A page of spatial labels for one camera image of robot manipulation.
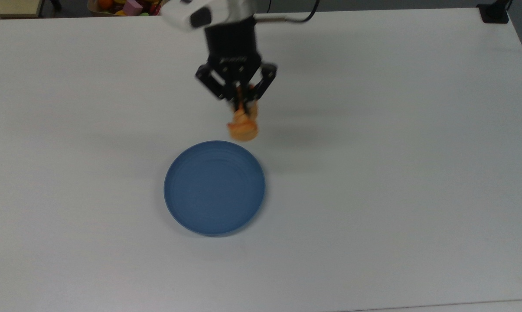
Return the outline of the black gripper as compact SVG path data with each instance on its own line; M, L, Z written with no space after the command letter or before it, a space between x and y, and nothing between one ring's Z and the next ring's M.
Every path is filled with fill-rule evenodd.
M195 77L219 100L238 105L237 82L244 86L244 103L259 100L277 74L277 65L261 63L257 49L256 19L221 23L204 28L208 59ZM260 71L255 85L251 79Z

